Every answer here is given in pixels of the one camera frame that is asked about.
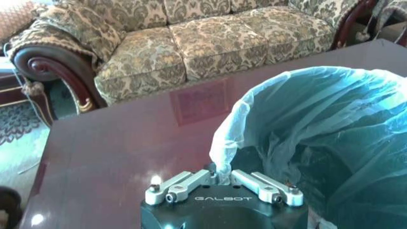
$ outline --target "cable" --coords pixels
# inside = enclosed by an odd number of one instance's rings
[[[2,53],[4,53],[4,56],[8,58],[8,54],[6,54],[6,47],[9,46],[9,43],[5,43],[4,44],[4,47],[2,47]],[[21,82],[21,80],[20,80],[20,77],[18,77],[18,75],[17,75],[17,72],[14,71],[14,68],[12,68],[12,71],[13,71],[13,75],[14,75],[14,77],[16,77],[16,79],[17,79],[17,82],[18,82],[18,84],[20,84],[20,86],[21,86],[21,88],[24,87],[24,84],[22,84],[22,82]],[[33,102],[32,102],[32,99],[30,99],[30,97],[29,97],[29,95],[26,94],[26,93],[22,93],[24,95],[25,95],[25,97],[26,97],[26,99],[28,99],[28,101],[29,101],[29,103],[30,103],[30,107],[32,107],[32,109],[33,109],[33,112],[34,112],[34,114],[36,114],[36,117],[40,119],[40,121],[42,122],[42,124],[45,125],[45,126],[48,126],[46,124],[45,124],[45,122],[44,122],[44,120],[41,119],[41,117],[40,117],[40,115],[38,115],[38,112],[37,112],[37,108],[36,108],[36,106],[34,106],[34,104],[33,104]]]

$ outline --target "carpet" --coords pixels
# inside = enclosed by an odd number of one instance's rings
[[[52,83],[49,97],[57,118],[74,116],[73,100],[61,81]],[[22,208],[48,134],[49,128],[36,117],[29,102],[0,107],[0,186],[20,193]]]

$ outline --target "sofa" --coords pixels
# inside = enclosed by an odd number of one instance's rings
[[[28,77],[64,81],[84,113],[342,47],[373,2],[64,0],[8,53]]]

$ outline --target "dark wooden table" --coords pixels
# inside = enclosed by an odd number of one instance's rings
[[[201,169],[213,132],[245,91],[317,65],[407,76],[407,49],[377,40],[54,122],[20,228],[138,228],[150,176]]]

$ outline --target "plastic bag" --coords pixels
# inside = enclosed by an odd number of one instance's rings
[[[245,93],[214,132],[220,183],[236,153],[250,151],[338,228],[407,228],[405,105],[407,79],[388,71],[281,73]]]

